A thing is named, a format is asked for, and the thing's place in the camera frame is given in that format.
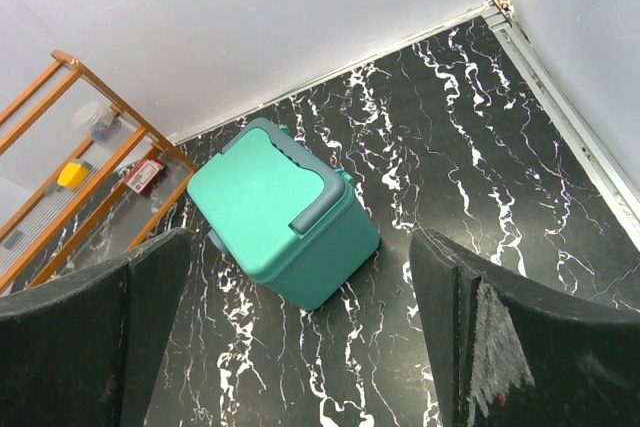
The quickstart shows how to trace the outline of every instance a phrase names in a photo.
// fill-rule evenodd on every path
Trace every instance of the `gray handle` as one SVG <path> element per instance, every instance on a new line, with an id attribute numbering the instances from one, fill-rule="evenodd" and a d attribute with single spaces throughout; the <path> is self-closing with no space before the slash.
<path id="1" fill-rule="evenodd" d="M 324 187 L 318 198 L 300 212 L 290 224 L 290 227 L 299 235 L 306 234 L 311 227 L 342 198 L 347 187 L 345 180 L 349 182 L 349 179 L 343 178 L 339 172 L 334 172 L 331 167 L 289 137 L 282 128 L 276 127 L 264 118 L 258 118 L 249 122 L 242 132 L 222 148 L 222 153 L 224 154 L 231 149 L 233 145 L 251 129 L 261 129 L 264 131 L 269 136 L 271 144 L 291 160 L 291 162 L 302 169 L 315 172 L 322 178 Z"/>
<path id="2" fill-rule="evenodd" d="M 216 234 L 215 230 L 211 229 L 207 235 L 209 239 L 211 239 L 211 242 L 213 242 L 213 245 L 215 245 L 220 252 L 222 252 L 225 255 L 231 255 L 231 253 L 229 252 L 229 249 L 227 249 L 227 246 L 224 245 L 224 242 L 222 242 L 222 239 L 218 237 L 218 234 Z"/>

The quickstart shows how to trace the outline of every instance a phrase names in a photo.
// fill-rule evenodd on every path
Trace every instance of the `white vein pattern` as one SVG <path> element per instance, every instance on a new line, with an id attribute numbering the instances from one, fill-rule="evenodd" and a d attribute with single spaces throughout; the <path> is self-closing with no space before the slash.
<path id="1" fill-rule="evenodd" d="M 418 227 L 571 295 L 640 311 L 638 253 L 484 21 L 256 115 L 354 177 L 381 248 L 309 313 L 220 254 L 193 203 L 176 207 L 159 230 L 193 232 L 191 272 L 148 426 L 441 426 L 420 324 L 436 314 L 419 312 L 408 262 Z M 206 162 L 250 118 L 187 151 Z"/>

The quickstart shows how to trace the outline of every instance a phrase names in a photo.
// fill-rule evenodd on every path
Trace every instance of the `plastic bin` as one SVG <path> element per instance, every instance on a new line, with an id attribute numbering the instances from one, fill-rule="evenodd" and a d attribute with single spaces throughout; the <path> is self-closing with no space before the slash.
<path id="1" fill-rule="evenodd" d="M 111 140 L 122 127 L 122 122 L 113 111 L 98 101 L 84 105 L 73 116 L 72 123 L 95 142 L 103 144 Z"/>
<path id="2" fill-rule="evenodd" d="M 255 282 L 313 310 L 380 242 L 352 182 L 256 119 L 193 176 L 188 192 L 218 248 Z"/>

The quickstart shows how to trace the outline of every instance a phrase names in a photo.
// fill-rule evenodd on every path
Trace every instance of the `black marble floor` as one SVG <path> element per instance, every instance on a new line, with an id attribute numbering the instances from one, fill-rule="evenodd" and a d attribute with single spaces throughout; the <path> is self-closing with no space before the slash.
<path id="1" fill-rule="evenodd" d="M 382 245 L 307 313 L 250 282 L 193 203 L 177 204 L 160 229 L 185 226 L 195 246 L 148 426 L 440 425 L 407 262 L 418 225 L 558 290 L 640 308 L 640 255 L 483 20 L 259 115 L 354 175 Z M 248 120 L 185 149 L 204 163 Z"/>

